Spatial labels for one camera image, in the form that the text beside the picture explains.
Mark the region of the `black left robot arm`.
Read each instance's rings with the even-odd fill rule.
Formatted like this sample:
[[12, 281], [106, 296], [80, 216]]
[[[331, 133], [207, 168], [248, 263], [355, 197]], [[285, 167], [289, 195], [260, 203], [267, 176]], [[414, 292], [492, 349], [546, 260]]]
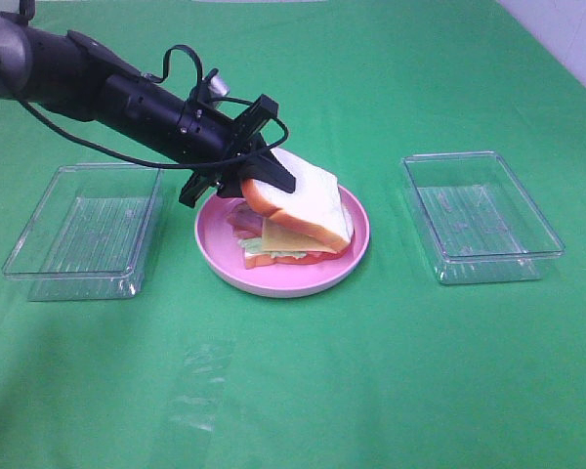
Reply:
[[195, 84], [181, 99], [160, 86], [170, 72], [169, 53], [160, 76], [144, 74], [80, 32], [59, 36], [29, 26], [31, 14], [31, 8], [0, 13], [0, 99], [19, 102], [54, 132], [109, 156], [121, 155], [67, 133], [35, 106], [77, 121], [98, 121], [170, 158], [168, 168], [192, 173], [179, 196], [189, 207], [210, 187], [220, 197], [240, 197], [248, 179], [295, 191], [295, 177], [261, 134], [277, 119], [278, 105], [270, 97], [246, 102], [239, 116], [228, 117], [218, 105], [229, 100], [229, 87], [217, 69], [203, 70], [191, 47], [179, 48], [196, 70]]

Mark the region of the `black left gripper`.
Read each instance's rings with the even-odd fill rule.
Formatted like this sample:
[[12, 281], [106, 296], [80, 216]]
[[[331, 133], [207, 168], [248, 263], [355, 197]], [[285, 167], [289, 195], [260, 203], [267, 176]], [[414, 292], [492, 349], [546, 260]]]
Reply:
[[261, 137], [277, 118], [278, 104], [266, 95], [229, 118], [196, 100], [165, 98], [174, 130], [169, 133], [171, 158], [192, 168], [179, 201], [193, 207], [210, 187], [220, 198], [243, 198], [241, 181], [255, 179], [284, 192], [296, 189], [295, 177], [275, 158]]

